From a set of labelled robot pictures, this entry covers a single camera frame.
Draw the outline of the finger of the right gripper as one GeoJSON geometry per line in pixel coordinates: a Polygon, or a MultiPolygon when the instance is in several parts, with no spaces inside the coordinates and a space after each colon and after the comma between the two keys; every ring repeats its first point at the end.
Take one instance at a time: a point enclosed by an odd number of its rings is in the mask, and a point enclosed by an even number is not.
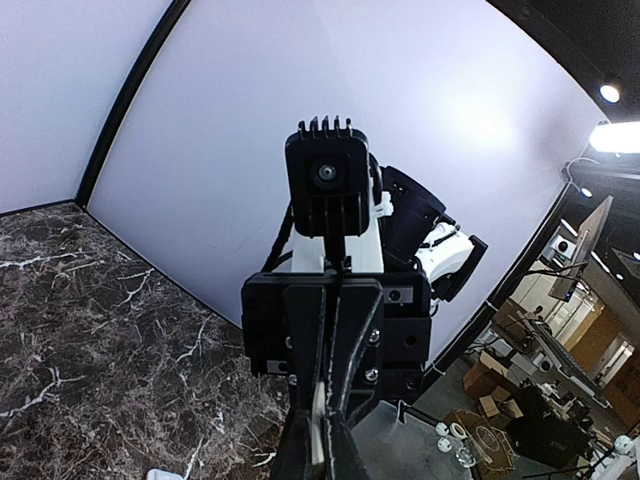
{"type": "Polygon", "coordinates": [[[377,382],[364,373],[381,362],[365,358],[369,339],[383,319],[381,284],[374,278],[350,277],[337,288],[328,347],[327,410],[340,412],[355,425],[378,401],[377,382]]]}
{"type": "Polygon", "coordinates": [[[291,406],[309,415],[323,415],[327,285],[294,284],[283,292],[290,338],[289,387],[291,406]]]}

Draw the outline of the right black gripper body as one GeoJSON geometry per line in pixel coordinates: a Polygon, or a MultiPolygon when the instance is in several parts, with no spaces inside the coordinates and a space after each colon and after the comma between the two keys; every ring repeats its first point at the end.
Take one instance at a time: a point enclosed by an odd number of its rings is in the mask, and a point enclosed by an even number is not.
{"type": "Polygon", "coordinates": [[[432,326],[430,287],[418,272],[253,275],[241,290],[244,347],[252,373],[289,376],[291,345],[283,299],[287,287],[307,282],[327,285],[325,334],[331,334],[337,288],[350,277],[374,278],[383,291],[383,319],[371,333],[365,356],[380,361],[381,367],[366,371],[365,378],[377,382],[381,400],[417,399],[423,391],[432,326]]]}

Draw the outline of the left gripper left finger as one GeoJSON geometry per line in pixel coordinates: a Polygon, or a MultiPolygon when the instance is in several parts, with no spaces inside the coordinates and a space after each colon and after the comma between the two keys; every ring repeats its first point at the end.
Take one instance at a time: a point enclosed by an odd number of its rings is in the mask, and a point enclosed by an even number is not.
{"type": "Polygon", "coordinates": [[[289,409],[270,478],[312,480],[320,478],[320,466],[312,463],[311,408],[289,409]]]}

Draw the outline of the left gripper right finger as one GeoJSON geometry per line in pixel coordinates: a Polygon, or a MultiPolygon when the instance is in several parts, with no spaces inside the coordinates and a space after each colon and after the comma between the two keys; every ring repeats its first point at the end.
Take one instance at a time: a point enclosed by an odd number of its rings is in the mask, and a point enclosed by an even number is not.
{"type": "Polygon", "coordinates": [[[340,412],[329,410],[322,419],[325,478],[369,480],[351,431],[340,412]]]}

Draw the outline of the grey battery cover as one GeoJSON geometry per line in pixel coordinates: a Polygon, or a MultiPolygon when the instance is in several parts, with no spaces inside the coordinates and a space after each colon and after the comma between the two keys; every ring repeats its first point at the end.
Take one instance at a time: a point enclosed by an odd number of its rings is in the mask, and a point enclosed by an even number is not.
{"type": "Polygon", "coordinates": [[[310,416],[311,464],[317,472],[326,469],[325,434],[323,422],[326,416],[326,382],[319,381],[314,389],[310,416]]]}

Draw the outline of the white remote control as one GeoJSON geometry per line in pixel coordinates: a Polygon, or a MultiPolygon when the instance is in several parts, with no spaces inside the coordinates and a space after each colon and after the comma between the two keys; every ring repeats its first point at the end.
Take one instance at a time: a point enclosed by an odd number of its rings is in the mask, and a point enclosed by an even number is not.
{"type": "Polygon", "coordinates": [[[150,469],[145,477],[146,480],[183,480],[179,474],[168,472],[162,469],[150,469]]]}

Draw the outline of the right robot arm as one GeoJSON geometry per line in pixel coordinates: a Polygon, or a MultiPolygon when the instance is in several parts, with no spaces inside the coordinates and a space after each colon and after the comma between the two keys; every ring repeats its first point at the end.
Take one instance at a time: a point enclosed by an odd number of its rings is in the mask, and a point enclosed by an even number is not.
{"type": "Polygon", "coordinates": [[[487,249],[395,168],[373,176],[372,193],[368,230],[345,239],[341,270],[323,240],[299,234],[287,215],[262,271],[241,291],[253,375],[287,378],[299,409],[322,384],[352,422],[380,401],[411,403],[425,391],[433,316],[487,249]]]}

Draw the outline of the left black frame post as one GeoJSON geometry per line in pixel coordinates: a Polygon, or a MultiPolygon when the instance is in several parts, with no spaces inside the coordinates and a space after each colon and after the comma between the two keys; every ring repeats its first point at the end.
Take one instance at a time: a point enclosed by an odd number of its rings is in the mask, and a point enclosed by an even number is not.
{"type": "Polygon", "coordinates": [[[74,203],[80,209],[88,209],[100,173],[128,111],[165,42],[190,4],[191,0],[173,0],[168,4],[132,64],[100,130],[74,197],[74,203]]]}

